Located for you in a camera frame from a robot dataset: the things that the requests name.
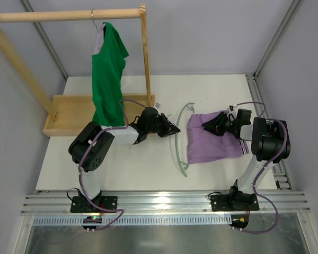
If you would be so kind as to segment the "mint green clothes hanger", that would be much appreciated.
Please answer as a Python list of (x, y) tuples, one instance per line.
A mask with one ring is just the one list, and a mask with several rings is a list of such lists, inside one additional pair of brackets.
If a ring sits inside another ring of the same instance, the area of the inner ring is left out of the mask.
[[(180, 111), (179, 115), (178, 115), (178, 118), (177, 118), (177, 121), (176, 121), (176, 126), (178, 127), (179, 124), (180, 124), (180, 120), (181, 120), (181, 117), (182, 117), (182, 114), (185, 110), (189, 110), (192, 112), (192, 115), (194, 115), (195, 113), (195, 108), (194, 108), (194, 103), (190, 102), (190, 103), (187, 103)], [(178, 162), (178, 166), (179, 166), (179, 169), (182, 173), (182, 175), (187, 178), (188, 175), (186, 173), (186, 171), (188, 170), (189, 168), (189, 164), (187, 162), (184, 162), (181, 160), (181, 157), (180, 157), (180, 151), (179, 151), (179, 134), (176, 133), (174, 135), (174, 141), (175, 141), (175, 154), (176, 154), (176, 158), (177, 158), (177, 162)]]

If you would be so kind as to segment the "purple trousers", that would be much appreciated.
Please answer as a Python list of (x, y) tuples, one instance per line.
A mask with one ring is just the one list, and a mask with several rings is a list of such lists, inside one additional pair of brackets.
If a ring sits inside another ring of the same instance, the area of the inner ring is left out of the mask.
[(209, 114), (193, 114), (187, 124), (187, 160), (188, 164), (200, 164), (225, 158), (236, 158), (249, 154), (250, 150), (245, 141), (236, 139), (230, 133), (216, 136), (202, 126), (218, 115), (221, 111)]

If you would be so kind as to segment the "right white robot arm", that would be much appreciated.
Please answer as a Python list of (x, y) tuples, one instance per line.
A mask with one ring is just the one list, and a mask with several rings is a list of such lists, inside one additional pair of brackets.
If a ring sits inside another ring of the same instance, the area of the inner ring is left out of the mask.
[(251, 111), (237, 110), (237, 114), (222, 112), (202, 124), (216, 136), (231, 134), (241, 141), (251, 142), (252, 158), (243, 175), (230, 187), (228, 194), (210, 193), (214, 212), (258, 211), (257, 188), (267, 171), (290, 154), (287, 123), (282, 120), (255, 117)]

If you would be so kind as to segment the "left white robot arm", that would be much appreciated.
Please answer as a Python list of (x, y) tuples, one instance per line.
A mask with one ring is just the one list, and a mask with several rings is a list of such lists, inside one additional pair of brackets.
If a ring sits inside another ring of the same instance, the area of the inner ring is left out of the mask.
[(78, 195), (72, 199), (72, 208), (87, 212), (114, 212), (111, 205), (103, 204), (97, 174), (111, 146), (139, 144), (149, 134), (166, 138), (179, 132), (181, 130), (157, 107), (145, 107), (140, 116), (124, 126), (103, 126), (94, 121), (88, 123), (68, 148), (72, 161), (78, 165), (80, 185)]

